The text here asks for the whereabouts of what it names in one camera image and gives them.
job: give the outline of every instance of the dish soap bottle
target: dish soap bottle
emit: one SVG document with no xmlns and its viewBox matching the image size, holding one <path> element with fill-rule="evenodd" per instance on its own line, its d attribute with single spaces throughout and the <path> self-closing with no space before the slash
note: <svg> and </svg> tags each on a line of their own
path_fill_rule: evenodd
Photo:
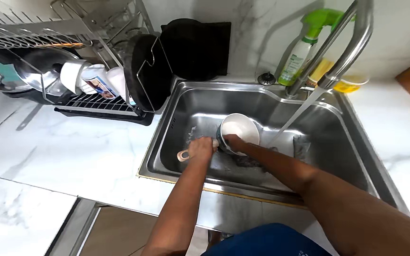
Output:
<svg viewBox="0 0 410 256">
<path fill-rule="evenodd" d="M 303 68 L 311 60 L 316 47 L 317 38 L 324 26 L 332 26 L 332 31 L 343 16 L 343 12 L 335 9 L 317 9 L 306 15 L 304 23 L 309 25 L 306 35 L 295 44 L 286 65 L 281 71 L 278 82 L 285 86 L 293 84 L 302 73 Z"/>
</svg>

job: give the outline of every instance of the blue shorts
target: blue shorts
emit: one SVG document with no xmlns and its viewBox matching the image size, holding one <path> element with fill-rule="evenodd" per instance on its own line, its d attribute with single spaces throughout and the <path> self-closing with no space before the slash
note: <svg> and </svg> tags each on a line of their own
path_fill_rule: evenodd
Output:
<svg viewBox="0 0 410 256">
<path fill-rule="evenodd" d="M 221 255 L 331 256 L 311 239 L 279 223 L 266 224 L 229 237 L 202 254 Z"/>
</svg>

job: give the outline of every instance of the water stream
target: water stream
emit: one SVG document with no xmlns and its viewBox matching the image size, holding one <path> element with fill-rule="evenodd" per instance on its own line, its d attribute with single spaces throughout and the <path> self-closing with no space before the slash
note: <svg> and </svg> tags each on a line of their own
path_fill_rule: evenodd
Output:
<svg viewBox="0 0 410 256">
<path fill-rule="evenodd" d="M 310 96 L 305 100 L 305 102 L 299 107 L 299 109 L 293 114 L 293 116 L 287 121 L 285 125 L 281 127 L 281 129 L 278 131 L 278 133 L 271 139 L 271 141 L 268 143 L 268 147 L 270 147 L 273 142 L 275 142 L 278 137 L 281 135 L 283 131 L 285 131 L 309 106 L 311 106 L 317 98 L 319 98 L 322 93 L 326 92 L 326 89 L 322 89 L 319 86 L 317 86 L 314 91 L 310 94 Z"/>
</svg>

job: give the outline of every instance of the person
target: person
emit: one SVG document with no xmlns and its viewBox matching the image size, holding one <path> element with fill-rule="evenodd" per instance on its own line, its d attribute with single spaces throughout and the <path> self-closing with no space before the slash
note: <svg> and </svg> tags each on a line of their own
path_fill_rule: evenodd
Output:
<svg viewBox="0 0 410 256">
<path fill-rule="evenodd" d="M 410 217 L 350 183 L 295 158 L 224 136 L 233 151 L 259 161 L 299 193 L 342 256 L 410 256 Z M 197 221 L 200 195 L 212 154 L 212 138 L 189 145 L 189 163 L 154 225 L 142 256 L 185 255 Z M 247 230 L 211 246 L 202 255 L 330 255 L 282 224 Z"/>
</svg>

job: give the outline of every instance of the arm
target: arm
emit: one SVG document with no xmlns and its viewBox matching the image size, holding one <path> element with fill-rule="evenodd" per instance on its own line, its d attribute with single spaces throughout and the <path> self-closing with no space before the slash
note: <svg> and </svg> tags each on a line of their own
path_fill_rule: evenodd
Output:
<svg viewBox="0 0 410 256">
<path fill-rule="evenodd" d="M 142 256 L 186 254 L 197 221 L 206 172 L 215 151 L 210 137 L 191 142 L 188 166 L 162 207 Z"/>
<path fill-rule="evenodd" d="M 224 138 L 299 193 L 341 255 L 410 255 L 410 218 L 344 180 L 287 155 Z"/>
</svg>

